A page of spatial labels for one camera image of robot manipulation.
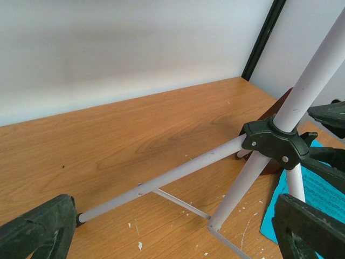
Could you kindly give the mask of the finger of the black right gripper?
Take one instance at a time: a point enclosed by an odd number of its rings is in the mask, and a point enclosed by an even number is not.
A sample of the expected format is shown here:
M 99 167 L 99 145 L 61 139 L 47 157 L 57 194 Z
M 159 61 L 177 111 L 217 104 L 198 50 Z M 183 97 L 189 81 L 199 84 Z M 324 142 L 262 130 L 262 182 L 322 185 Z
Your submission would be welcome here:
M 304 167 L 344 194 L 344 149 L 311 147 Z
M 312 106 L 308 115 L 340 139 L 344 139 L 344 101 Z

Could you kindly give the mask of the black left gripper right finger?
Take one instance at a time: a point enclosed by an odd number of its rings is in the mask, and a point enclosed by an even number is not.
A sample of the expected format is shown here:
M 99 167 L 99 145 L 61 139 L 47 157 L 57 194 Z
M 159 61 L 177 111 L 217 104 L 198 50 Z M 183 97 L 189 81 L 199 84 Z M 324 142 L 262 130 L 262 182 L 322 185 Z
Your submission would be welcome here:
M 344 223 L 289 195 L 279 195 L 272 219 L 283 258 L 344 258 Z

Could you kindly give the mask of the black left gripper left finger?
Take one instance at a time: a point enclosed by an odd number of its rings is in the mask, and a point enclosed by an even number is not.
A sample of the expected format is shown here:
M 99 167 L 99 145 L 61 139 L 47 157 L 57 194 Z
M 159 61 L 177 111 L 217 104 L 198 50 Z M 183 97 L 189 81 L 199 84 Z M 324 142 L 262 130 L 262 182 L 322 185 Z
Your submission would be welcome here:
M 60 194 L 1 226 L 1 258 L 66 258 L 76 229 L 74 198 Z

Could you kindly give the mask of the blue sheet music page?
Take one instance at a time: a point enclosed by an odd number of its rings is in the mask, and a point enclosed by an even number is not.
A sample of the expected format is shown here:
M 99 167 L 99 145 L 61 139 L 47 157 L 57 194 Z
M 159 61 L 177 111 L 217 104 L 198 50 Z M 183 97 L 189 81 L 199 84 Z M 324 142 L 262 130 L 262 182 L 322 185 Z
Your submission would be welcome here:
M 302 166 L 301 172 L 306 203 L 344 223 L 344 194 L 306 167 Z M 287 193 L 287 175 L 283 171 L 260 228 L 261 234 L 274 243 L 277 243 L 272 224 L 274 207 L 278 196 Z

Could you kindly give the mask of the brown wooden metronome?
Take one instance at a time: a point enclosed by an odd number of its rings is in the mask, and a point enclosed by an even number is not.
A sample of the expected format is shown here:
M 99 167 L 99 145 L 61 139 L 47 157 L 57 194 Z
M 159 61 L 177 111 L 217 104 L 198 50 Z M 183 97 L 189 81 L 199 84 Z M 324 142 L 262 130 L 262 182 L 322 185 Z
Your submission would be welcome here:
M 285 92 L 285 94 L 282 97 L 280 97 L 261 117 L 259 117 L 258 120 L 264 120 L 276 114 L 280 110 L 281 106 L 287 99 L 292 89 L 292 87 L 289 88 L 288 91 Z M 243 149 L 235 154 L 235 158 L 245 159 L 247 161 L 250 158 L 251 154 L 252 151 L 245 151 Z M 278 172 L 281 172 L 280 164 L 277 163 L 274 159 L 271 159 L 269 163 L 266 165 L 266 167 L 263 169 L 263 171 L 260 173 L 260 175 L 271 175 Z

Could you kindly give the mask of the black frame post right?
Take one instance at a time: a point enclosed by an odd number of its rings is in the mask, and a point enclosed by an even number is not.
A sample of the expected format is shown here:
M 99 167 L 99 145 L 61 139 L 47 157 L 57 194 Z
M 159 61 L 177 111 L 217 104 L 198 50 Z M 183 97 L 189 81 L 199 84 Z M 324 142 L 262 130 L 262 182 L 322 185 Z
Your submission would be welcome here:
M 276 22 L 285 6 L 286 0 L 274 0 L 260 29 L 256 42 L 246 62 L 241 77 L 249 81 L 266 47 Z

